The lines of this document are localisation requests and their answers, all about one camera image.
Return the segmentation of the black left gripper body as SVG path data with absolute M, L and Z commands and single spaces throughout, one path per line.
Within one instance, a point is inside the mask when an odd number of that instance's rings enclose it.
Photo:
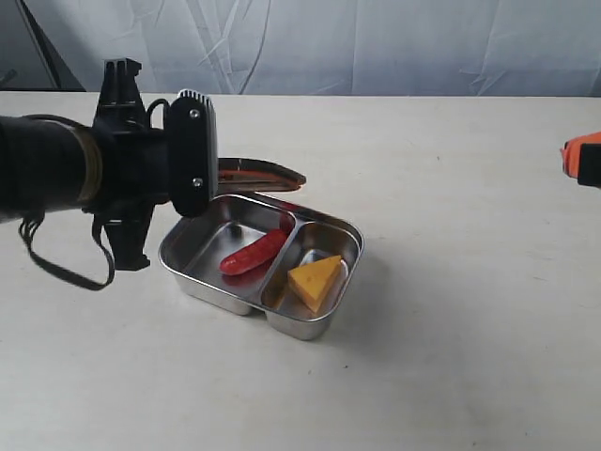
M 112 272 L 149 265 L 144 247 L 153 211 L 169 201 L 166 138 L 152 116 L 160 107 L 166 119 L 170 105 L 165 99 L 144 105 L 136 84 L 141 68 L 130 58 L 105 61 L 92 125 L 79 128 L 95 188 L 84 211 L 93 215 L 94 241 L 102 245 L 101 234 L 108 239 L 102 251 Z

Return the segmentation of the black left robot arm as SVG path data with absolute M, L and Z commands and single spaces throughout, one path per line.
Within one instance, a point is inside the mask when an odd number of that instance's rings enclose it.
M 155 206 L 168 200 L 163 132 L 150 124 L 130 58 L 104 64 L 91 125 L 50 114 L 1 118 L 1 219 L 28 224 L 82 210 L 105 233 L 112 266 L 140 271 Z

